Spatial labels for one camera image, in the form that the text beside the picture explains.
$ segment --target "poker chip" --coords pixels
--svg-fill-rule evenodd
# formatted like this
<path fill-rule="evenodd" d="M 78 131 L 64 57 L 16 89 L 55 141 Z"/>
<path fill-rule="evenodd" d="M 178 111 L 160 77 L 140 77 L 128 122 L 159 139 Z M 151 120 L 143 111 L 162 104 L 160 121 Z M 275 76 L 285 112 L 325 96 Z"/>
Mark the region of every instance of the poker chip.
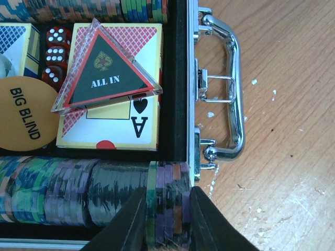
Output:
<path fill-rule="evenodd" d="M 173 239 L 173 197 L 172 197 L 172 181 L 173 181 L 173 172 L 172 165 L 165 166 L 165 197 L 166 197 L 166 208 L 164 208 L 165 215 L 165 231 L 164 239 L 166 244 L 170 244 Z"/>
<path fill-rule="evenodd" d="M 156 178 L 156 218 L 155 218 L 155 241 L 157 244 L 164 242 L 165 230 L 165 194 L 163 192 L 165 187 L 165 168 L 159 166 L 157 168 Z"/>
<path fill-rule="evenodd" d="M 136 0 L 136 9 L 139 22 L 144 22 L 143 13 L 142 13 L 142 0 Z"/>
<path fill-rule="evenodd" d="M 3 0 L 0 3 L 0 19 L 4 22 L 31 22 L 35 20 L 29 14 L 24 1 L 22 0 Z"/>
<path fill-rule="evenodd" d="M 143 22 L 149 22 L 148 11 L 147 11 L 147 0 L 140 0 L 140 1 L 141 1 Z"/>
<path fill-rule="evenodd" d="M 14 157 L 12 159 L 3 158 L 0 169 L 0 216 L 1 220 L 5 222 L 15 222 L 13 214 L 8 210 L 8 188 L 13 183 L 11 177 L 14 175 L 15 170 L 26 158 Z"/>
<path fill-rule="evenodd" d="M 128 13 L 128 17 L 129 17 L 129 21 L 130 22 L 135 22 L 135 17 L 132 13 L 132 8 L 131 8 L 131 1 L 132 0 L 125 0 L 126 1 L 126 6 L 127 6 L 127 13 Z"/>
<path fill-rule="evenodd" d="M 147 0 L 147 13 L 149 22 L 153 22 L 152 0 Z"/>
<path fill-rule="evenodd" d="M 36 212 L 32 214 L 34 219 L 40 221 L 41 224 L 49 224 L 44 211 L 44 201 L 46 199 L 47 185 L 54 170 L 60 164 L 62 159 L 50 158 L 39 172 L 33 187 L 33 201 L 36 201 Z"/>
<path fill-rule="evenodd" d="M 34 158 L 25 165 L 25 168 L 28 169 L 28 176 L 25 184 L 25 191 L 23 192 L 25 195 L 24 213 L 27 217 L 26 220 L 29 223 L 41 222 L 37 216 L 37 198 L 36 196 L 33 196 L 33 194 L 35 181 L 39 175 L 39 172 L 42 172 L 41 170 L 44 165 L 46 165 L 47 161 L 47 159 Z"/>
<path fill-rule="evenodd" d="M 157 3 L 158 0 L 152 0 L 151 2 L 153 22 L 158 22 Z"/>
<path fill-rule="evenodd" d="M 128 16 L 128 10 L 127 10 L 127 1 L 126 0 L 121 0 L 121 9 L 122 13 L 125 18 L 125 22 L 131 22 Z"/>
<path fill-rule="evenodd" d="M 191 239 L 191 182 L 186 163 L 0 157 L 0 222 L 104 227 L 138 187 L 147 188 L 149 247 Z"/>
<path fill-rule="evenodd" d="M 157 20 L 163 23 L 163 10 L 162 10 L 162 0 L 156 0 L 157 2 Z"/>
<path fill-rule="evenodd" d="M 88 189 L 88 210 L 97 226 L 106 226 L 138 187 L 147 186 L 145 163 L 102 161 L 92 171 Z"/>
<path fill-rule="evenodd" d="M 130 8 L 131 8 L 131 12 L 132 12 L 132 16 L 134 18 L 133 22 L 139 22 L 139 16 L 137 13 L 137 5 L 136 5 L 136 0 L 130 0 Z"/>
<path fill-rule="evenodd" d="M 2 1 L 1 21 L 73 24 L 91 22 L 168 22 L 168 0 Z"/>
<path fill-rule="evenodd" d="M 148 247 L 155 245 L 155 211 L 156 211 L 157 162 L 151 162 L 147 184 L 147 226 L 146 240 Z"/>
<path fill-rule="evenodd" d="M 163 23 L 167 24 L 168 19 L 169 19 L 169 0 L 162 0 L 162 18 L 163 18 Z"/>
<path fill-rule="evenodd" d="M 119 22 L 125 22 L 122 15 L 122 6 L 120 0 L 115 0 L 116 14 Z"/>

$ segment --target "red dice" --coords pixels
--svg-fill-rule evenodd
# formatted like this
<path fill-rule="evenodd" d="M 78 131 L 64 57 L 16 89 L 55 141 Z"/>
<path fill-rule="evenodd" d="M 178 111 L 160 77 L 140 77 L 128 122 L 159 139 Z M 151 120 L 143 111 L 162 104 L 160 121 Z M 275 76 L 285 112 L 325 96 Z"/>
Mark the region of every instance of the red dice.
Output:
<path fill-rule="evenodd" d="M 53 87 L 56 91 L 62 87 L 66 73 L 59 66 L 48 66 L 42 73 L 42 81 Z"/>
<path fill-rule="evenodd" d="M 70 50 L 71 31 L 64 27 L 53 27 L 47 32 L 47 45 L 52 47 L 55 45 L 62 46 L 66 50 Z"/>
<path fill-rule="evenodd" d="M 52 46 L 46 52 L 47 66 L 57 65 L 68 69 L 69 56 L 68 52 L 61 46 Z"/>

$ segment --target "purple poker chip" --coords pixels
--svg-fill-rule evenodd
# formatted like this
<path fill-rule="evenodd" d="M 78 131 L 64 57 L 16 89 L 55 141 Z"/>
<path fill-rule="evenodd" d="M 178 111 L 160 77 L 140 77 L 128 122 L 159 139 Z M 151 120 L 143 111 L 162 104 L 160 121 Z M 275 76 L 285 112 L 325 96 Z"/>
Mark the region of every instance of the purple poker chip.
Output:
<path fill-rule="evenodd" d="M 92 174 L 93 167 L 97 164 L 98 159 L 91 159 L 88 160 L 87 165 L 85 166 L 78 186 L 78 194 L 77 194 L 77 220 L 78 224 L 90 226 L 91 223 L 91 216 L 88 211 L 88 203 L 87 203 L 87 192 L 89 187 L 89 180 Z"/>
<path fill-rule="evenodd" d="M 165 231 L 164 239 L 166 241 L 172 241 L 173 239 L 173 209 L 165 210 Z"/>
<path fill-rule="evenodd" d="M 65 212 L 66 215 L 68 215 L 68 210 L 66 209 L 65 204 L 65 193 L 66 193 L 66 186 L 68 184 L 68 181 L 70 179 L 71 173 L 74 170 L 75 161 L 71 163 L 70 167 L 67 168 L 65 171 L 63 177 L 61 178 L 61 185 L 57 194 L 57 204 L 61 205 L 62 207 L 58 210 L 58 217 L 62 225 L 66 225 L 67 222 L 65 220 Z"/>
<path fill-rule="evenodd" d="M 165 231 L 164 239 L 169 242 L 173 239 L 173 198 L 172 198 L 173 171 L 172 165 L 165 165 Z"/>
<path fill-rule="evenodd" d="M 62 195 L 60 194 L 60 189 L 61 189 L 64 178 L 66 178 L 65 174 L 70 175 L 71 170 L 74 167 L 74 163 L 75 163 L 74 159 L 67 159 L 60 164 L 60 166 L 62 167 L 62 170 L 58 174 L 58 178 L 54 185 L 53 195 L 52 195 L 52 200 L 51 200 L 51 205 L 52 205 L 51 210 L 54 214 L 54 224 L 55 225 L 64 224 L 62 222 L 63 212 L 64 212 L 64 203 L 62 200 Z"/>
<path fill-rule="evenodd" d="M 81 206 L 79 207 L 79 202 L 78 202 L 78 194 L 79 194 L 78 190 L 79 190 L 79 182 L 81 180 L 82 174 L 88 164 L 89 162 L 86 159 L 82 159 L 76 164 L 78 169 L 75 172 L 74 182 L 71 187 L 71 191 L 68 191 L 70 193 L 71 225 L 74 225 L 74 226 L 82 225 L 82 223 L 78 221 L 78 216 L 77 216 L 78 210 L 80 210 L 81 208 Z"/>

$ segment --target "wooden table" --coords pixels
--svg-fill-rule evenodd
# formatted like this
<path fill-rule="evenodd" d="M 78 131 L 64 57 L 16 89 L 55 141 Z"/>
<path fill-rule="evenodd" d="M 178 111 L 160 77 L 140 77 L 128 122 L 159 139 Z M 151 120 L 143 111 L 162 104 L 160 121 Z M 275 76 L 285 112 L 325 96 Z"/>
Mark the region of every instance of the wooden table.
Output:
<path fill-rule="evenodd" d="M 334 250 L 335 1 L 200 4 L 240 40 L 247 144 L 198 185 L 260 250 Z M 210 74 L 224 74 L 220 40 L 201 39 L 196 55 Z M 224 89 L 212 82 L 209 94 Z M 226 114 L 224 105 L 197 104 L 202 137 L 224 146 Z"/>

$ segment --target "case handle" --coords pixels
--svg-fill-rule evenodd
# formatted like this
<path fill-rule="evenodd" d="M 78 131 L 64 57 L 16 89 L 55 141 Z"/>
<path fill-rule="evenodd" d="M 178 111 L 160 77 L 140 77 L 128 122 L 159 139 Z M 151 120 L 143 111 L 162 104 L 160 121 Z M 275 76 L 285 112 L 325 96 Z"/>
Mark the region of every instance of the case handle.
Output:
<path fill-rule="evenodd" d="M 210 102 L 228 103 L 229 145 L 228 147 L 221 148 L 210 144 L 204 149 L 204 157 L 210 164 L 216 160 L 231 162 L 242 153 L 245 145 L 240 45 L 234 31 L 226 23 L 208 14 L 206 11 L 202 12 L 199 10 L 199 12 L 203 14 L 201 19 L 202 25 L 209 27 L 209 30 L 213 30 L 216 35 L 222 37 L 226 42 L 227 76 L 220 78 L 227 79 L 228 81 L 227 95 L 229 98 L 223 101 L 210 100 Z M 201 92 L 199 92 L 199 98 L 200 100 L 203 99 Z"/>

